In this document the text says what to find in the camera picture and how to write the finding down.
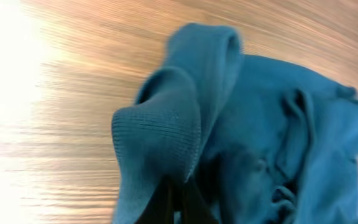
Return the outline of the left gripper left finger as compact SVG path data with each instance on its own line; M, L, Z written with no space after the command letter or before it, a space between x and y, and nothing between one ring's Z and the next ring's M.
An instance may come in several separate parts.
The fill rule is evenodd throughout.
M173 224L174 200L175 185L169 177L164 177L135 224Z

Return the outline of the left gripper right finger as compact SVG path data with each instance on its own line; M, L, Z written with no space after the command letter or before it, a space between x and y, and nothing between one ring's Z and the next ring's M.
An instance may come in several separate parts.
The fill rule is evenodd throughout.
M189 179L181 192L182 224L218 224L207 207L194 179Z

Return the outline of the blue t-shirt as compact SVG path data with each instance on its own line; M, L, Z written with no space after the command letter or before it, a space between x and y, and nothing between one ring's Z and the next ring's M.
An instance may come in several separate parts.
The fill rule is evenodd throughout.
M356 89L242 51L197 23L111 123L121 172L114 223L135 223L164 177L194 179L219 223L358 223Z

